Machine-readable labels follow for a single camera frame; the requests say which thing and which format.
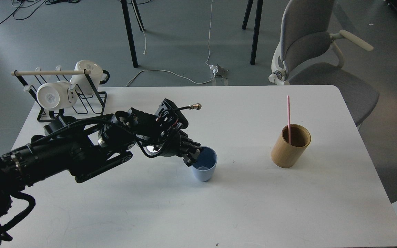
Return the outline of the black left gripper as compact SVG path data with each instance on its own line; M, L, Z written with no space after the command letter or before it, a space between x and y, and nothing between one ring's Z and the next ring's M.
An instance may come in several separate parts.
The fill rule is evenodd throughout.
M130 133L132 145L141 148L145 156L178 156L190 167L197 162L204 147L194 142L183 131L189 122L183 110L200 110L200 103L177 107L169 99L164 99L154 114L130 108Z

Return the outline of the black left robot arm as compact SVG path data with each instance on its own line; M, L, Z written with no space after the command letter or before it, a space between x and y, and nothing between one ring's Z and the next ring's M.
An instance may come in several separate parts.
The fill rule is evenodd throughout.
M36 182L69 171L77 183L86 182L129 161L138 146L149 158L177 156L187 166L197 162L203 148L183 130L189 125L183 110L164 99L154 114L130 108L86 119L58 116L44 126L44 135L0 155L0 245L11 241L8 231L35 207L23 191Z

